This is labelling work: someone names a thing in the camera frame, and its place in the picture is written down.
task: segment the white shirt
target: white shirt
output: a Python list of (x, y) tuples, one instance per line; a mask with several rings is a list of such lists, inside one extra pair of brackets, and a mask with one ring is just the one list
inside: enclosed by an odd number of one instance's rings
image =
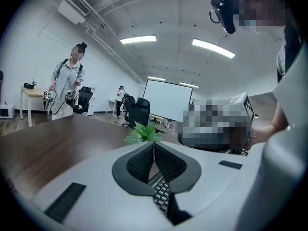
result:
[(117, 101), (122, 102), (122, 98), (125, 94), (125, 91), (123, 89), (119, 90), (118, 94), (120, 94), (120, 96), (117, 97)]

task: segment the green plant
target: green plant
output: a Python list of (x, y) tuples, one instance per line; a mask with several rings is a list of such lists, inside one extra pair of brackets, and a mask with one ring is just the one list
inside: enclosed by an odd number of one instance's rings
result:
[(146, 127), (138, 122), (135, 122), (135, 129), (132, 131), (125, 141), (131, 144), (136, 144), (144, 141), (161, 141), (162, 136), (155, 133), (155, 124), (150, 123)]

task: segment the ceiling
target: ceiling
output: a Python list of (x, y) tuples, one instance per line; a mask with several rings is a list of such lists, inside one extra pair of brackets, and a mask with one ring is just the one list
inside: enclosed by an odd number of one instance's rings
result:
[[(171, 83), (194, 83), (200, 86), (199, 91), (212, 95), (248, 85), (251, 79), (276, 75), (282, 28), (258, 34), (237, 28), (236, 33), (227, 35), (208, 18), (210, 0), (86, 1), (97, 12), (87, 17), (87, 23), (143, 81), (153, 76)], [(157, 42), (122, 45), (119, 41), (142, 35), (156, 35)], [(193, 46), (194, 38), (219, 45), (235, 57)]]

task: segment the black keyboard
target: black keyboard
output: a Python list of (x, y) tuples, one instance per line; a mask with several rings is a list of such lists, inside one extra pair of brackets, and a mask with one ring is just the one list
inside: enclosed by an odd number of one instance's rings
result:
[(150, 185), (155, 189), (154, 203), (166, 215), (169, 205), (169, 184), (159, 174)]

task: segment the black hat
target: black hat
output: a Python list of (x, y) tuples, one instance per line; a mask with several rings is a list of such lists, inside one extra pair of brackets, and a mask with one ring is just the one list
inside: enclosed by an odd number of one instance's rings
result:
[(84, 42), (82, 42), (81, 44), (77, 44), (76, 46), (82, 48), (84, 52), (86, 52), (86, 48), (88, 47)]

